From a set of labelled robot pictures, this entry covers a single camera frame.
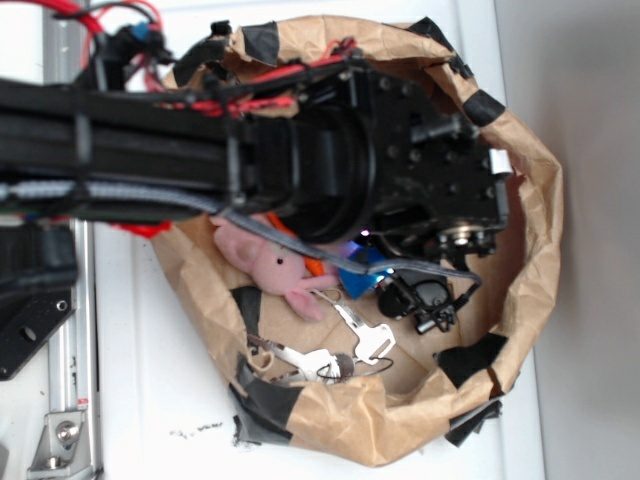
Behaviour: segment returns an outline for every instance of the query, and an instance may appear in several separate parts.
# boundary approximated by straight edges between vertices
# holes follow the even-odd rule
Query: silver key
[[[360,315],[344,303],[332,300],[317,290],[313,290],[313,293],[331,303],[353,333],[358,336],[360,341],[356,345],[355,354],[364,363],[375,365],[378,363],[378,358],[384,357],[395,346],[396,339],[389,325],[382,323],[376,327],[370,327]]]
[[[297,373],[287,376],[289,381],[307,380],[317,382],[325,380],[323,377],[333,378],[335,376],[338,378],[340,376],[340,367],[336,357],[331,355],[326,348],[309,353],[301,353],[291,347],[266,340],[257,335],[248,334],[247,338],[254,345],[273,352],[280,360],[296,367]]]

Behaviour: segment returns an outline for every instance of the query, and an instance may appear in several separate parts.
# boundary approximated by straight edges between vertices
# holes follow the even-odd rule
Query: stuffed animal
[[[263,215],[254,219],[270,225]],[[305,275],[304,257],[258,235],[247,232],[221,217],[211,217],[218,228],[213,241],[224,258],[238,270],[251,275],[258,288],[271,295],[282,295],[301,317],[322,320],[320,304],[310,290],[326,290],[340,283],[337,275]]]

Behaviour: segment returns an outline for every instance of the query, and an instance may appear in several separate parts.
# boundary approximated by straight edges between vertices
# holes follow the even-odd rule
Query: gray cable
[[[66,180],[27,181],[12,186],[0,184],[0,196],[2,192],[8,191],[21,200],[60,198],[69,195],[75,185],[75,182]],[[209,197],[194,195],[182,190],[100,181],[86,182],[85,186],[89,195],[95,199],[157,202],[189,207],[211,215],[219,214],[243,230],[282,245],[305,257],[327,261],[338,268],[355,274],[371,275],[388,269],[414,270],[433,275],[464,278],[472,280],[478,286],[482,284],[482,279],[473,272],[444,268],[438,264],[421,260],[392,259],[371,264],[349,260],[307,245],[301,240],[258,222],[251,217],[232,210],[224,210],[222,203]]]

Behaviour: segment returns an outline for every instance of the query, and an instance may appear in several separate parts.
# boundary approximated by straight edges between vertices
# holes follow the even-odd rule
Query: brown paper bag
[[[355,37],[367,60],[410,78],[444,112],[461,110],[492,147],[509,152],[509,227],[495,255],[469,259],[483,287],[449,333],[417,335],[407,319],[382,317],[371,298],[352,306],[370,324],[387,323],[397,345],[393,368],[345,383],[280,387],[286,371],[272,356],[254,356],[247,331],[311,351],[353,352],[356,338],[329,304],[326,319],[296,317],[280,297],[251,288],[251,279],[222,258],[206,216],[154,239],[157,256],[238,404],[247,439],[314,449],[379,466],[427,442],[453,435],[464,422],[495,413],[555,303],[562,231],[562,175],[557,160],[510,111],[480,90],[471,70],[429,19],[408,29],[333,16],[240,28],[225,37],[219,65],[240,79],[288,60],[318,59],[333,39]],[[198,74],[190,73],[197,83]],[[171,76],[168,84],[184,85]]]

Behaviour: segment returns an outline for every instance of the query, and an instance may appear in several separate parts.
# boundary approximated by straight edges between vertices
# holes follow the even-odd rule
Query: black duct tape
[[[242,33],[244,35],[244,49],[247,55],[271,67],[275,67],[278,64],[280,36],[278,35],[276,22],[242,27]]]
[[[478,90],[462,105],[464,113],[478,127],[495,121],[507,109],[484,90]]]
[[[407,30],[413,33],[417,33],[418,35],[431,38],[445,47],[447,50],[456,53],[456,56],[449,60],[449,64],[451,65],[453,71],[459,73],[460,75],[462,75],[462,78],[465,79],[473,77],[473,72],[471,71],[471,68],[469,68],[469,65],[464,63],[462,58],[460,58],[460,55],[457,54],[456,49],[453,48],[453,45],[451,45],[449,40],[447,40],[447,38],[444,36],[444,33],[442,33],[442,30],[440,30],[440,27],[438,27],[438,25],[436,25],[436,23],[429,17],[424,17],[419,22],[416,22],[409,28],[407,28]]]
[[[258,333],[258,322],[260,321],[260,304],[262,303],[262,292],[256,287],[239,287],[231,290],[231,295],[238,304],[240,314],[247,327],[247,333],[260,335]]]
[[[198,67],[203,63],[219,62],[224,58],[227,38],[199,41],[185,53],[173,67],[176,84],[182,87],[189,82]]]
[[[231,386],[231,395],[242,424],[241,439],[288,445],[292,435],[286,426],[302,387],[281,387],[260,380],[244,357],[238,364],[237,379],[247,392],[247,397],[243,397]]]
[[[471,433],[480,433],[486,420],[498,418],[502,413],[502,402],[491,400],[471,412],[451,419],[451,431],[446,438],[456,447],[460,447]]]
[[[488,333],[470,347],[454,347],[436,353],[433,358],[456,388],[495,361],[507,338]]]

